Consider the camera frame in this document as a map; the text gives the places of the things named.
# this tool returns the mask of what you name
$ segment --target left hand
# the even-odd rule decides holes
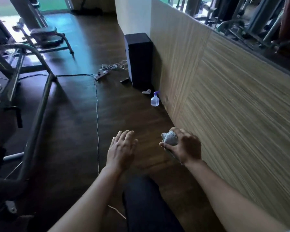
[[[134,139],[134,131],[119,131],[113,137],[108,150],[106,167],[115,168],[122,173],[128,169],[134,160],[134,152],[138,140]]]

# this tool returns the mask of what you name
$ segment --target gray towel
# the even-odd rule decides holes
[[[170,131],[168,133],[162,133],[161,134],[162,137],[162,141],[166,144],[170,144],[172,146],[176,146],[178,144],[178,138],[177,135],[173,132]],[[176,160],[179,161],[179,159],[172,153],[172,151],[168,150],[168,149],[164,149],[165,152],[167,152],[169,155],[171,155],[173,158],[175,158]]]

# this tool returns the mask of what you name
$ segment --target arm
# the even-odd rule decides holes
[[[287,232],[286,226],[250,202],[201,160],[201,142],[198,137],[183,129],[171,130],[178,136],[178,145],[160,145],[171,150],[189,169],[228,232]]]
[[[137,140],[128,130],[113,138],[105,168],[49,232],[98,232],[102,216],[117,180],[133,161]]]

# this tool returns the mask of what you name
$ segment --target handle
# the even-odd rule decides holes
[[[4,111],[10,111],[14,110],[16,113],[16,121],[17,121],[17,127],[22,128],[23,127],[23,119],[22,119],[22,113],[19,107],[6,107],[4,108]]]

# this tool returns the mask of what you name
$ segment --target dark pants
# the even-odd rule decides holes
[[[181,224],[163,200],[159,186],[147,176],[128,183],[123,193],[128,232],[184,232]]]

